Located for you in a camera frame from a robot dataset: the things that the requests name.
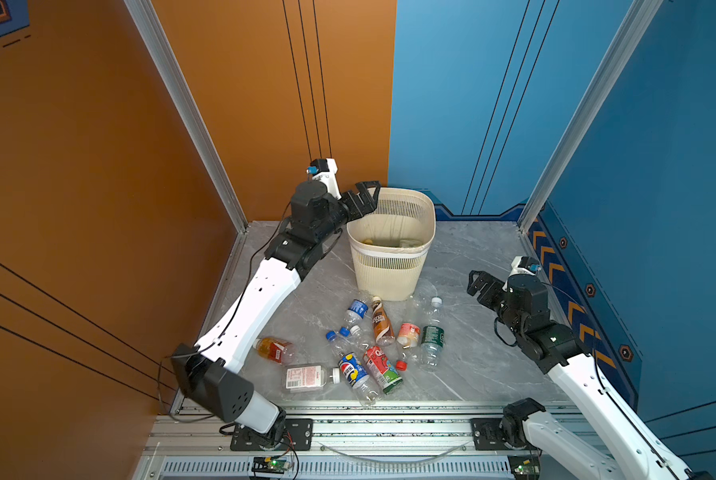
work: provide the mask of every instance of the black line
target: black line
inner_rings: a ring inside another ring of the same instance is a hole
[[[716,425],[711,426],[711,427],[699,428],[697,430],[691,430],[690,432],[677,433],[675,435],[670,435],[669,437],[661,437],[661,439],[667,440],[668,438],[682,437],[684,435],[691,435],[692,433],[706,432],[707,430],[714,430],[715,428],[716,428]]]
[[[465,195],[465,203],[461,206],[461,215],[465,214],[465,207],[467,206],[467,199],[470,197],[470,191],[472,190],[472,182],[475,181],[475,174],[478,173],[478,165],[481,163],[481,155],[483,155],[483,147],[486,146],[486,139],[488,138],[488,131],[491,129],[491,122],[494,121],[494,114],[497,111],[497,105],[499,104],[499,97],[501,96],[502,88],[505,86],[505,80],[507,79],[507,72],[510,70],[510,63],[512,63],[512,55],[515,53],[515,47],[517,46],[517,39],[521,36],[521,30],[523,29],[523,21],[526,19],[526,12],[528,12],[528,5],[531,0],[526,2],[526,8],[523,11],[523,18],[521,18],[521,26],[517,28],[517,34],[515,35],[515,43],[512,44],[512,52],[510,52],[510,59],[507,60],[507,66],[505,68],[505,75],[502,77],[502,83],[499,85],[499,93],[497,93],[497,100],[494,102],[494,110],[491,111],[491,119],[488,120],[488,128],[486,128],[486,135],[483,136],[483,144],[481,145],[481,152],[478,154],[478,161],[475,162],[475,168],[472,170],[472,178],[470,178],[470,187],[467,189],[467,195]]]
[[[313,100],[313,116],[315,117],[315,137],[318,139],[318,155],[323,156],[320,148],[320,132],[318,131],[318,112],[315,111],[315,94],[313,93],[313,76],[309,72],[309,54],[307,53],[307,40],[305,39],[305,21],[302,19],[302,2],[296,0],[299,5],[299,23],[302,24],[302,42],[305,43],[305,61],[307,62],[307,79],[310,82],[310,98]]]
[[[291,47],[291,62],[294,63],[294,78],[296,79],[296,93],[299,94],[299,108],[302,109],[302,123],[305,126],[305,140],[307,140],[307,161],[313,159],[313,152],[309,148],[309,135],[307,134],[307,122],[305,121],[305,107],[302,104],[302,91],[299,89],[299,75],[296,73],[296,60],[294,59],[294,44],[291,42],[291,29],[289,28],[289,16],[286,14],[286,0],[280,0],[283,4],[283,17],[286,18],[286,31],[289,33],[289,46]]]
[[[142,352],[140,352],[139,350],[135,349],[134,347],[132,347],[132,346],[129,345],[128,343],[124,342],[124,341],[121,340],[119,337],[115,336],[112,332],[110,332],[110,331],[108,331],[108,330],[105,330],[102,326],[100,326],[100,325],[98,325],[97,323],[94,323],[93,321],[89,320],[88,317],[82,315],[82,314],[81,314],[80,312],[78,312],[77,310],[72,309],[67,303],[62,302],[62,301],[59,300],[57,297],[55,297],[55,296],[53,296],[52,294],[48,293],[46,290],[44,290],[44,289],[41,288],[40,286],[36,285],[35,283],[31,282],[30,280],[27,280],[24,276],[18,274],[17,272],[15,272],[14,270],[8,268],[6,265],[4,265],[4,264],[2,264],[2,263],[0,263],[0,267],[3,268],[4,270],[6,270],[7,272],[9,272],[10,274],[16,276],[16,277],[19,278],[21,281],[27,283],[28,285],[30,285],[31,287],[33,287],[34,289],[36,289],[38,292],[43,293],[43,294],[46,295],[48,298],[54,300],[56,303],[59,303],[60,305],[64,306],[67,310],[70,310],[71,312],[75,313],[75,315],[80,316],[83,320],[86,320],[87,322],[91,323],[93,326],[97,327],[99,330],[101,330],[101,331],[107,333],[109,336],[113,337],[115,340],[117,340],[117,341],[123,343],[125,346],[127,346],[127,347],[130,348],[130,349],[132,349],[132,350],[135,351],[136,353],[139,353],[140,355],[142,355],[144,358],[150,360],[150,361],[151,361],[152,363],[154,363],[155,365],[158,365],[158,362],[156,362],[155,360],[153,360],[153,359],[150,358],[149,356],[145,355],[144,353],[142,353]],[[164,370],[166,370],[167,372],[170,372],[171,374],[174,374],[174,372],[171,372],[171,370],[167,369],[166,367],[164,367]]]
[[[691,410],[696,410],[697,408],[702,408],[702,407],[706,407],[706,406],[710,406],[710,405],[714,405],[714,404],[716,404],[716,400],[713,400],[713,401],[707,402],[707,403],[703,403],[701,405],[697,405],[697,406],[694,406],[691,408],[684,408],[683,410],[679,410],[679,411],[673,412],[673,413],[668,413],[667,415],[662,415],[660,417],[651,418],[651,420],[646,420],[645,423],[655,422],[656,420],[661,420],[662,418],[667,418],[667,417],[671,417],[673,415],[678,415],[679,413],[690,412]]]
[[[39,347],[41,347],[41,348],[44,349],[44,350],[50,351],[51,353],[53,353],[53,354],[55,354],[55,355],[57,355],[57,356],[60,356],[60,357],[62,357],[62,358],[65,359],[65,360],[70,360],[71,362],[75,363],[76,365],[82,366],[84,369],[88,369],[88,370],[93,371],[94,373],[98,373],[99,375],[102,375],[102,376],[103,376],[104,378],[106,378],[106,379],[111,379],[113,382],[120,383],[121,385],[126,386],[126,387],[128,387],[128,388],[130,388],[130,389],[132,389],[132,390],[134,390],[134,391],[140,392],[142,395],[146,395],[146,396],[152,398],[153,400],[156,400],[156,401],[158,400],[157,398],[153,397],[153,396],[150,395],[149,393],[143,392],[142,390],[140,390],[140,389],[138,389],[138,388],[136,388],[136,387],[132,387],[131,385],[129,385],[129,384],[125,383],[125,382],[122,382],[121,380],[114,379],[113,377],[109,376],[107,373],[102,373],[102,372],[100,372],[99,370],[96,370],[96,369],[94,369],[93,367],[90,367],[90,366],[86,365],[85,363],[81,363],[81,362],[79,362],[78,360],[74,360],[74,359],[70,358],[69,356],[63,355],[63,354],[61,354],[60,352],[57,352],[57,351],[54,350],[54,349],[50,349],[50,348],[48,348],[47,346],[44,346],[44,345],[38,343],[38,342],[35,341],[35,340],[30,340],[30,339],[27,338],[26,336],[20,335],[20,334],[18,334],[17,332],[15,332],[14,330],[9,330],[9,329],[7,329],[6,327],[1,326],[1,325],[0,325],[0,329],[3,330],[4,332],[11,333],[12,335],[17,336],[18,338],[21,338],[22,340],[25,340],[25,341],[27,341],[27,342],[30,342],[30,343],[32,343],[32,344],[35,345],[35,346],[39,346]]]
[[[25,28],[27,28],[27,27],[29,27],[29,26],[30,26],[30,25],[27,24],[27,25],[25,25],[24,27],[18,28],[17,30],[11,30],[10,32],[7,32],[7,33],[5,33],[5,34],[0,34],[0,37],[5,37],[5,36],[10,35],[10,34],[12,34],[12,33],[14,33],[14,32],[19,32],[20,30],[24,30]]]
[[[528,90],[528,84],[531,82],[531,76],[534,75],[534,69],[537,67],[537,62],[539,60],[539,55],[542,53],[542,47],[544,47],[544,41],[547,38],[547,33],[550,32],[550,26],[552,25],[553,19],[555,19],[555,12],[557,12],[557,6],[560,5],[560,0],[557,0],[557,3],[555,4],[555,10],[552,12],[552,16],[550,17],[550,23],[547,24],[547,30],[544,32],[544,38],[542,38],[542,43],[539,44],[539,52],[537,52],[537,57],[534,59],[534,65],[531,66],[531,72],[528,74],[528,80],[526,80],[526,86],[523,87],[523,93],[521,94],[521,100],[517,102],[517,108],[515,109],[515,116],[512,118],[512,123],[510,123],[510,129],[507,131],[507,136],[505,137],[505,142],[502,144],[501,150],[499,150],[499,157],[497,157],[497,164],[494,166],[494,171],[491,172],[491,179],[488,180],[488,187],[486,188],[486,193],[483,194],[483,200],[481,200],[481,206],[478,208],[478,214],[483,210],[483,204],[486,202],[486,196],[488,195],[488,190],[491,189],[491,183],[494,181],[494,176],[497,173],[497,168],[499,168],[499,160],[501,160],[502,154],[505,152],[505,146],[507,145],[507,140],[510,139],[510,133],[512,132],[512,126],[515,125],[515,119],[517,118],[517,112],[521,110],[521,105],[523,104],[523,97],[526,95],[526,90]]]
[[[318,62],[320,63],[320,86],[323,87],[323,111],[325,112],[325,133],[329,138],[329,158],[331,153],[331,130],[329,129],[329,110],[325,107],[325,82],[323,81],[323,60],[320,57],[320,36],[318,35],[318,16],[315,14],[315,0],[313,0],[313,18],[315,19],[315,40],[318,42]]]
[[[528,51],[531,50],[531,42],[534,41],[534,33],[537,31],[537,25],[539,24],[539,19],[542,18],[542,12],[544,11],[544,4],[546,3],[546,0],[542,0],[542,6],[539,8],[539,14],[537,15],[537,20],[534,22],[534,29],[531,30],[531,36],[528,38],[528,45],[526,45],[526,52],[523,53],[523,60],[521,60],[521,66],[517,69],[517,75],[515,75],[515,82],[512,84],[512,91],[510,92],[510,97],[507,99],[507,106],[505,107],[505,113],[502,115],[502,120],[499,122],[499,129],[497,130],[497,134],[494,137],[494,144],[491,145],[491,152],[488,154],[488,161],[486,162],[486,168],[483,169],[483,176],[481,177],[481,182],[478,184],[478,190],[475,192],[475,198],[472,200],[472,207],[470,208],[470,215],[472,215],[473,210],[475,209],[475,202],[478,201],[478,194],[481,192],[481,187],[483,187],[483,179],[486,178],[486,172],[488,171],[488,165],[491,163],[491,156],[494,154],[494,149],[497,146],[497,140],[499,140],[499,133],[501,133],[502,125],[505,124],[505,119],[507,117],[507,111],[510,110],[510,103],[512,102],[512,95],[515,93],[515,87],[517,86],[517,81],[521,79],[521,72],[523,72],[523,64],[526,62],[526,56],[528,56]]]
[[[701,455],[701,454],[703,454],[703,453],[715,453],[715,452],[716,452],[716,448],[714,448],[714,449],[712,449],[712,450],[704,450],[704,451],[702,451],[702,452],[684,453],[683,455],[679,455],[679,457],[680,457],[680,458],[682,458],[682,457],[690,457],[690,456],[692,456],[692,455]]]
[[[93,349],[95,349],[95,350],[98,350],[98,351],[102,352],[104,355],[107,355],[107,356],[109,356],[110,358],[112,358],[112,359],[114,359],[114,360],[118,360],[120,363],[123,363],[125,366],[129,367],[130,369],[133,369],[133,370],[136,370],[137,372],[140,372],[142,375],[146,376],[148,379],[152,379],[152,380],[155,379],[154,376],[150,376],[150,375],[148,375],[147,373],[142,372],[142,370],[139,370],[137,367],[135,367],[135,366],[133,366],[133,365],[131,365],[131,364],[125,362],[124,360],[121,360],[121,359],[117,358],[117,357],[116,357],[115,355],[113,355],[112,353],[107,352],[106,350],[103,350],[103,349],[99,348],[98,346],[94,345],[93,343],[91,343],[91,342],[89,342],[89,341],[87,341],[87,340],[81,338],[80,336],[75,335],[75,333],[71,332],[70,330],[67,330],[67,329],[65,329],[64,327],[62,327],[62,326],[60,326],[60,325],[54,323],[53,321],[50,321],[50,320],[47,319],[46,317],[39,315],[38,313],[36,313],[36,312],[30,310],[29,308],[27,308],[27,307],[24,306],[23,304],[17,302],[16,300],[12,300],[12,299],[8,298],[8,297],[7,297],[6,295],[4,295],[3,293],[0,293],[0,297],[3,298],[4,300],[6,300],[7,302],[10,302],[10,303],[12,303],[13,305],[18,306],[19,308],[21,308],[21,309],[24,310],[25,312],[31,313],[31,314],[33,314],[34,316],[36,316],[37,318],[43,320],[44,322],[46,322],[46,323],[48,323],[48,324],[50,324],[50,325],[52,325],[52,326],[58,328],[59,330],[61,330],[61,331],[65,332],[65,333],[67,333],[69,336],[72,336],[72,337],[75,338],[75,339],[81,340],[81,341],[84,342],[86,345],[90,346],[91,348],[93,348]],[[170,387],[169,385],[166,385],[165,383],[164,383],[164,386],[166,386],[167,388],[172,389],[172,390],[174,390],[174,391],[176,392],[176,389]]]

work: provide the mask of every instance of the aluminum frame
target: aluminum frame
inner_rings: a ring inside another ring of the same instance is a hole
[[[634,0],[630,5],[630,10],[627,11],[627,15],[616,31],[611,45],[606,50],[590,85],[587,86],[582,100],[574,111],[574,116],[547,161],[547,165],[517,221],[517,226],[522,234],[528,232],[544,202],[550,197],[550,192],[555,188],[563,170],[574,156],[576,148],[579,147],[579,143],[593,123],[597,112],[606,101],[613,85],[619,79],[624,66],[629,62],[635,47],[640,43],[640,39],[661,5],[662,0]]]
[[[193,94],[190,92],[190,87],[182,74],[177,57],[171,49],[152,2],[150,0],[124,0],[124,3],[132,15],[144,44],[148,47],[153,63],[161,74],[166,89],[171,95],[171,100],[184,122],[184,127],[190,134],[200,159],[203,161],[203,166],[209,173],[214,188],[217,189],[222,205],[238,233],[245,233],[249,225],[246,215],[243,214],[233,185],[229,182],[227,171],[211,140],[209,130],[203,122],[203,117],[200,115]]]

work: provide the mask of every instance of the black mounting plate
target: black mounting plate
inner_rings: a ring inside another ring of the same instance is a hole
[[[510,450],[499,428],[501,418],[470,418],[475,450]]]
[[[297,452],[310,450],[310,443],[313,439],[313,419],[287,418],[286,426],[283,429],[283,437],[287,441],[286,433],[291,435],[292,445]],[[233,441],[229,444],[229,449],[234,452],[285,452],[288,448],[282,442],[273,449],[263,448],[259,443],[261,439],[251,428],[236,428],[233,431]]]

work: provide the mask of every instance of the water bottle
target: water bottle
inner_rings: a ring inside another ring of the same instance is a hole
[[[377,392],[369,383],[369,374],[363,368],[357,355],[352,351],[351,345],[343,336],[337,336],[333,330],[325,334],[331,345],[331,351],[339,360],[339,370],[342,371],[347,383],[353,388],[353,393],[363,406],[371,406],[379,398]]]
[[[443,328],[441,325],[443,300],[434,297],[431,302],[432,308],[427,319],[427,325],[421,332],[421,366],[425,370],[435,370],[438,367],[443,353]]]
[[[350,328],[350,338],[353,345],[357,347],[357,353],[363,354],[366,350],[374,346],[374,337],[368,330],[363,330],[360,325],[353,325]]]
[[[345,323],[347,326],[352,326],[363,320],[366,315],[371,317],[371,298],[368,293],[359,292],[345,312]]]

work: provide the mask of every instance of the orange chevron stripe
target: orange chevron stripe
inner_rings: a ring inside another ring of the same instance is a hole
[[[551,246],[543,246],[540,250],[542,252],[540,257],[540,263],[544,265],[544,254],[554,254],[555,250],[553,250]]]
[[[561,272],[565,272],[565,271],[566,271],[566,269],[564,269],[563,265],[553,264],[553,263],[551,263],[551,262],[550,262],[550,268],[549,268],[548,270],[550,271],[550,273],[549,273],[550,283],[552,283],[552,274],[553,274],[553,271],[555,271],[555,270],[560,270]]]
[[[574,315],[574,310],[577,312],[586,313],[583,306],[579,306],[578,303],[575,303],[575,302],[572,302],[569,300],[568,301],[568,322],[571,325],[574,325],[574,321],[571,319],[571,317]]]
[[[537,249],[537,237],[538,236],[547,236],[547,234],[545,234],[545,232],[540,232],[539,230],[536,230],[534,232],[534,250]]]
[[[601,352],[598,352],[597,350],[595,350],[595,357],[596,357],[598,360],[603,360],[605,363],[608,363],[608,364],[611,365],[613,368],[616,368],[616,365],[613,364],[613,360],[612,360],[612,359],[610,359],[609,357],[603,355]]]

